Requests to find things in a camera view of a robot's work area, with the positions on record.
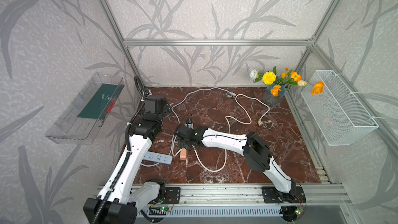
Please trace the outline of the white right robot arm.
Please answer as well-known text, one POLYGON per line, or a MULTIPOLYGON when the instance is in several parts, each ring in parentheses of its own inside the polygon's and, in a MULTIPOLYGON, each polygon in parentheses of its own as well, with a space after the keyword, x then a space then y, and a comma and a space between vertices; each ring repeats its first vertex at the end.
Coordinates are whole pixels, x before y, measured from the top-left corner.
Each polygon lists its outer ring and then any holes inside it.
POLYGON ((238 135, 206 127, 193 129, 180 124, 175 136, 179 145, 185 149, 215 147, 238 153, 253 171, 263 173, 273 183, 279 201, 293 203, 303 199, 299 193, 300 185, 279 167, 266 141, 255 132, 238 135))

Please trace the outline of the pink power strip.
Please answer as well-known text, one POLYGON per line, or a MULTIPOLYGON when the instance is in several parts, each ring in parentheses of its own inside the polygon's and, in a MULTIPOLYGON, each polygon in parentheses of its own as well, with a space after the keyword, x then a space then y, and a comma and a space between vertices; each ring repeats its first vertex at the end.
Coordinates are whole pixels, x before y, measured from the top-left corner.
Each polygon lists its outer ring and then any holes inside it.
POLYGON ((181 149, 179 157, 181 161, 186 161, 188 158, 188 151, 186 149, 181 149))

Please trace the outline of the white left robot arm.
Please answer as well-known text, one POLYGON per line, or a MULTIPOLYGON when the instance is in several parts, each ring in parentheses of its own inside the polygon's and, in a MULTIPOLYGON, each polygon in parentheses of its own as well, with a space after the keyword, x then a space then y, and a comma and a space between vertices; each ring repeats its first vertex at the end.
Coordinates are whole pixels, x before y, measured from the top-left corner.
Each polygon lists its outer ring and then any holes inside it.
POLYGON ((165 198, 165 182, 151 179, 138 190, 131 187, 145 154, 162 131, 163 118, 171 111, 165 97, 150 95, 143 100, 138 121, 131 120, 125 131, 126 147, 108 182, 96 198, 88 198, 83 211, 92 224, 132 224, 149 203, 165 198))

